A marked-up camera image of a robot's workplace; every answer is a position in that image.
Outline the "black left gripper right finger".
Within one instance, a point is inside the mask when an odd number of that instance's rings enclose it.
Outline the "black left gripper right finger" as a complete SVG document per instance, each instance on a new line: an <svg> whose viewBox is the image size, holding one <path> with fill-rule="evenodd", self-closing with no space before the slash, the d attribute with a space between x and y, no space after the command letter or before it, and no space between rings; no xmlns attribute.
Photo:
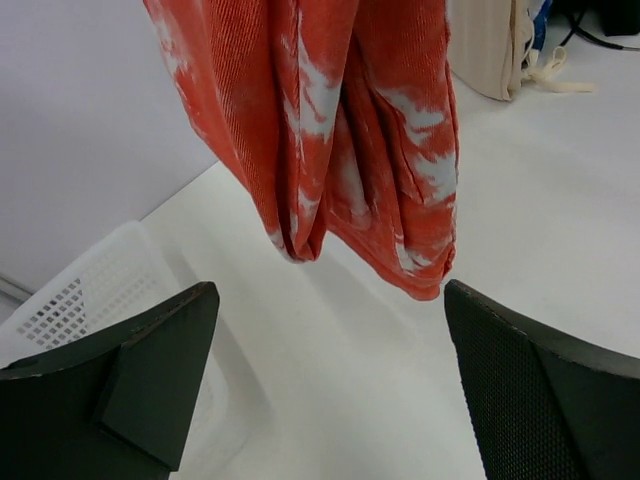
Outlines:
<svg viewBox="0 0 640 480"><path fill-rule="evenodd" d="M444 308L487 478L638 478L637 358L457 280L445 286Z"/></svg>

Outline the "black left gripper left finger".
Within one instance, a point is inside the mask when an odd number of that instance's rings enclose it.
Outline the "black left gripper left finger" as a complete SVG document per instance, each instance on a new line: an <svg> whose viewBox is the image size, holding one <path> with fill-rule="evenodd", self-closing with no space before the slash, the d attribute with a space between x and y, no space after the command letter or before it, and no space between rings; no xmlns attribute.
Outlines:
<svg viewBox="0 0 640 480"><path fill-rule="evenodd" d="M1 371L4 479L166 479L178 471L220 298L197 283Z"/></svg>

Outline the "orange white patterned trousers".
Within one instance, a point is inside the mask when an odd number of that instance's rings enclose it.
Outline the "orange white patterned trousers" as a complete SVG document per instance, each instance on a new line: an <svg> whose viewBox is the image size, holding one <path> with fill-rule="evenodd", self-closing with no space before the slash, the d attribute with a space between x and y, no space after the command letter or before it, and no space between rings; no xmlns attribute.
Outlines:
<svg viewBox="0 0 640 480"><path fill-rule="evenodd" d="M435 299L456 237L458 121L443 1L148 1L195 133L275 248L333 234Z"/></svg>

